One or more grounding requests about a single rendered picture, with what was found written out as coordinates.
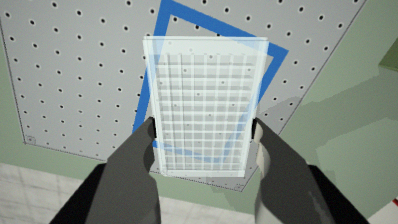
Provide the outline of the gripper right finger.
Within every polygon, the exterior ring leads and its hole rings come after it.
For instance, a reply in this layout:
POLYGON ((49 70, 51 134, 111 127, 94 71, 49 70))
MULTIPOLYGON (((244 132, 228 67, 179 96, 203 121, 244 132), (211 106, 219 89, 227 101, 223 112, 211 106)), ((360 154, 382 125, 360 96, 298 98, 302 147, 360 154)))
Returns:
POLYGON ((255 224, 370 224, 316 165, 257 117, 251 139, 261 169, 255 224))

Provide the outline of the white well plate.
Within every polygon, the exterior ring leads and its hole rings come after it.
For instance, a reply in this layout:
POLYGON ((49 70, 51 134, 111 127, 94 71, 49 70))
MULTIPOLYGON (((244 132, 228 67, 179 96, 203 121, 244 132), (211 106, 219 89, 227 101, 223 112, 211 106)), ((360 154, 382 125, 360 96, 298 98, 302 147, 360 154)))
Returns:
POLYGON ((244 177, 268 45, 267 37, 144 36, 162 175, 244 177))

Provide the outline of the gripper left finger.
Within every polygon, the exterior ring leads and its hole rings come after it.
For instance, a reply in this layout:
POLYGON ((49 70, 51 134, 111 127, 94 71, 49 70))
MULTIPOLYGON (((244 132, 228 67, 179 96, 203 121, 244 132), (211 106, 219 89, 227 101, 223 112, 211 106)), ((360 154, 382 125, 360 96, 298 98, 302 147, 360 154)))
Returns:
POLYGON ((97 164, 49 224, 161 224, 157 183, 149 174, 155 138, 150 116, 97 164))

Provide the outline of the grey perforated base plate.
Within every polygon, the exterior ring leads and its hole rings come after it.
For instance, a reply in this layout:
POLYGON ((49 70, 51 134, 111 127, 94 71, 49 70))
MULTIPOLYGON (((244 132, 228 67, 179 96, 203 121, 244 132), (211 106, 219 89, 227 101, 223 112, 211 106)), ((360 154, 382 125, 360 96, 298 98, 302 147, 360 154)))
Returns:
MULTIPOLYGON (((173 0, 289 50, 255 117, 281 135, 368 0, 173 0)), ((161 0, 0 0, 23 144, 104 162, 131 134, 161 0)))

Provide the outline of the blue tape outline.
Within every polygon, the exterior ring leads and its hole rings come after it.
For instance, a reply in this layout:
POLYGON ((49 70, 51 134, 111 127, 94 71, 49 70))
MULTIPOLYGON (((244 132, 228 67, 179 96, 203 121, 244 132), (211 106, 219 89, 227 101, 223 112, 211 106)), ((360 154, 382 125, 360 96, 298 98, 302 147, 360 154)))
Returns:
MULTIPOLYGON (((195 25, 203 27, 222 36, 257 37, 173 0, 161 0, 153 36, 166 35, 170 15, 179 17, 183 20, 191 22, 195 25)), ((286 50, 269 42, 267 55, 270 55, 274 58, 262 78, 258 103, 264 95, 266 89, 271 83, 273 77, 275 76, 288 52, 289 50, 286 50)), ((149 99, 150 92, 146 70, 132 133, 144 122, 149 99)))

